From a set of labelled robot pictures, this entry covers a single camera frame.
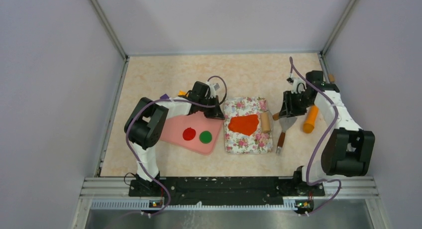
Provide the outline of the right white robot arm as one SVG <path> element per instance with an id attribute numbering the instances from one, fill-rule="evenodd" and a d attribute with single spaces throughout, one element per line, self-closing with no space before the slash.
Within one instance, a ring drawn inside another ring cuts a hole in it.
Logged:
<path id="1" fill-rule="evenodd" d="M 352 118 L 342 102 L 338 86 L 325 82 L 322 71 L 310 71 L 305 77 L 289 75 L 287 81 L 292 89 L 283 93 L 278 119 L 291 121 L 306 115 L 315 106 L 327 124 L 307 166 L 301 167 L 301 176 L 292 181 L 293 191 L 305 195 L 317 183 L 365 176 L 375 135 Z"/>

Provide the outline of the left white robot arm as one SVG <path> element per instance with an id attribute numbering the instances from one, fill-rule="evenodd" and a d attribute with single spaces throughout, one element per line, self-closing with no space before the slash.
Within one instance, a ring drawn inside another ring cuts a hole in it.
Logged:
<path id="1" fill-rule="evenodd" d="M 129 116 L 125 126 L 125 141 L 137 162 L 135 178 L 141 182 L 141 190 L 148 196 L 159 191 L 159 169 L 156 164 L 155 145 L 160 140 L 165 122 L 177 116 L 201 112 L 205 118 L 223 120 L 224 115 L 216 94 L 219 85 L 196 81 L 185 94 L 158 100 L 143 97 Z"/>

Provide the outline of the floral patterned tray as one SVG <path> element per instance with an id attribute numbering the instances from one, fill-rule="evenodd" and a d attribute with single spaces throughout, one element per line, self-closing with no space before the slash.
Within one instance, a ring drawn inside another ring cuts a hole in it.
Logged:
<path id="1" fill-rule="evenodd" d="M 232 98 L 223 103 L 224 145 L 228 154 L 273 151 L 272 124 L 264 97 Z"/>

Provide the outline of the orange-red dough piece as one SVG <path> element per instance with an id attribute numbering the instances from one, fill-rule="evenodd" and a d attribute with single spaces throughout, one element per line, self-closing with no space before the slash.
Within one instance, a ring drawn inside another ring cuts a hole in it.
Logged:
<path id="1" fill-rule="evenodd" d="M 232 117 L 228 124 L 228 129 L 232 132 L 251 136 L 257 130 L 258 125 L 258 115 L 250 114 Z"/>

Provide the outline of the pink plastic tray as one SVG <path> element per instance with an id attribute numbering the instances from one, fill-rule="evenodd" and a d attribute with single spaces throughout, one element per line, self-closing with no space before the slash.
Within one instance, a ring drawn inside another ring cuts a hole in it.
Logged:
<path id="1" fill-rule="evenodd" d="M 160 140 L 192 152 L 209 155 L 213 152 L 223 120 L 206 118 L 203 112 L 167 119 Z"/>

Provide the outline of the wooden rolling pin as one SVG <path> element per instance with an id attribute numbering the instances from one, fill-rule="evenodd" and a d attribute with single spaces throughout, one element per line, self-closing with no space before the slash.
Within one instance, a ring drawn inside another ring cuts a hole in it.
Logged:
<path id="1" fill-rule="evenodd" d="M 273 131 L 275 125 L 279 120 L 279 112 L 272 113 L 271 111 L 264 111 L 260 115 L 261 131 L 263 133 L 270 133 Z"/>

